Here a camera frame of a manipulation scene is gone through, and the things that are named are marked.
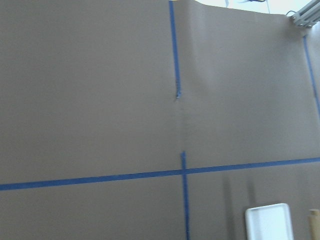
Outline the white rack base tray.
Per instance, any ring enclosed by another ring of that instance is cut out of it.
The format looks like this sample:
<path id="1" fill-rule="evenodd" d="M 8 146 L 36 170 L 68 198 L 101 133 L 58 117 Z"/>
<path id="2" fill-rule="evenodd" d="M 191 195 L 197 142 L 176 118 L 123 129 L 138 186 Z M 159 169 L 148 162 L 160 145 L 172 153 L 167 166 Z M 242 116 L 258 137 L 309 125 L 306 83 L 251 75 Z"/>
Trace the white rack base tray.
<path id="1" fill-rule="evenodd" d="M 245 211 L 248 240 L 293 240 L 290 207 L 286 203 L 248 208 Z"/>

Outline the aluminium frame post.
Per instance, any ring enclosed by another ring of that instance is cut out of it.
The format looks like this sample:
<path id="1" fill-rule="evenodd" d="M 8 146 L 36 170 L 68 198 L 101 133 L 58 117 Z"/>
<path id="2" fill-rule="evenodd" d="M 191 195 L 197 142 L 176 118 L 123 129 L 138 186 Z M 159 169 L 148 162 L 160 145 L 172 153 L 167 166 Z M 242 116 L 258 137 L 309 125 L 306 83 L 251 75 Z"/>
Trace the aluminium frame post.
<path id="1" fill-rule="evenodd" d="M 290 19 L 300 28 L 312 28 L 320 21 L 320 0 L 312 0 L 294 13 Z"/>

